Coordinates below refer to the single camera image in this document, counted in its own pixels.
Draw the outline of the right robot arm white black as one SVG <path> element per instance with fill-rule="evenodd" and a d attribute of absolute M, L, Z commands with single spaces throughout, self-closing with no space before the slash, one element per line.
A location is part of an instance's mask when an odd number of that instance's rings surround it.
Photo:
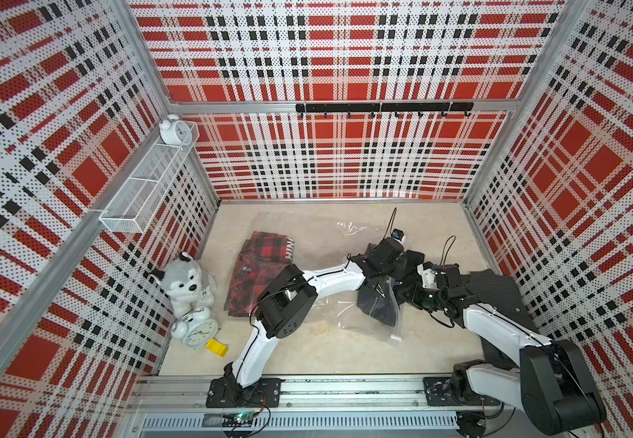
<path fill-rule="evenodd" d="M 456 265 L 417 266 L 411 304 L 442 312 L 452 326 L 477 334 L 513 363 L 510 370 L 484 361 L 456 364 L 451 397 L 458 403 L 491 397 L 523 411 L 546 435 L 601 425 L 606 407 L 578 346 L 538 334 L 486 300 L 516 291 L 512 278 L 491 270 L 463 276 Z"/>

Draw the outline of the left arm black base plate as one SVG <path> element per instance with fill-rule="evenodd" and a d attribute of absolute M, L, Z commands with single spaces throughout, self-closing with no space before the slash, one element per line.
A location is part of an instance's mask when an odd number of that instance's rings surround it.
<path fill-rule="evenodd" d="M 206 408 L 275 408 L 279 405 L 282 380 L 263 378 L 253 385 L 243 388 L 226 377 L 211 381 Z"/>

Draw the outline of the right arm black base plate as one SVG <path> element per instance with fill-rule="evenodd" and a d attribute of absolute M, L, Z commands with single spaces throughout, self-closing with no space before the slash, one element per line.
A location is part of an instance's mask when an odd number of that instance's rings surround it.
<path fill-rule="evenodd" d="M 502 403 L 489 396 L 456 389 L 450 375 L 426 377 L 423 379 L 424 395 L 429 406 L 491 406 Z"/>

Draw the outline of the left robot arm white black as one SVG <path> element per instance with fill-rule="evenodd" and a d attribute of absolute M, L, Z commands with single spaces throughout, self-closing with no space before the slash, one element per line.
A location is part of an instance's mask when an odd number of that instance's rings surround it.
<path fill-rule="evenodd" d="M 403 237 L 384 237 L 364 254 L 320 270 L 289 265 L 265 288 L 250 311 L 252 334 L 236 361 L 224 367 L 227 386 L 239 392 L 254 386 L 277 344 L 293 334 L 318 299 L 356 292 L 356 307 L 375 321 L 396 328 L 400 304 L 393 290 L 394 274 L 406 264 Z"/>

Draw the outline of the red black plaid shirt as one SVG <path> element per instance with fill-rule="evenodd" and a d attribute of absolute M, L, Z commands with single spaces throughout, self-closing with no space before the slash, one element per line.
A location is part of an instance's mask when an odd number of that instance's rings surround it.
<path fill-rule="evenodd" d="M 260 295 L 293 262 L 294 240 L 287 235 L 254 231 L 236 258 L 224 310 L 248 317 Z"/>

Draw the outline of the clear plastic vacuum bag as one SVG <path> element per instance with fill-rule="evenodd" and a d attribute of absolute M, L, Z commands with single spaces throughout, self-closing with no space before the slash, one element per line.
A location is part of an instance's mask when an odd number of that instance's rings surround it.
<path fill-rule="evenodd" d="M 325 217 L 263 215 L 243 242 L 224 309 L 247 317 L 248 343 L 291 336 L 314 308 L 341 299 L 339 325 L 384 341 L 401 338 L 402 304 L 429 315 L 443 309 L 445 264 L 410 250 L 405 233 Z"/>

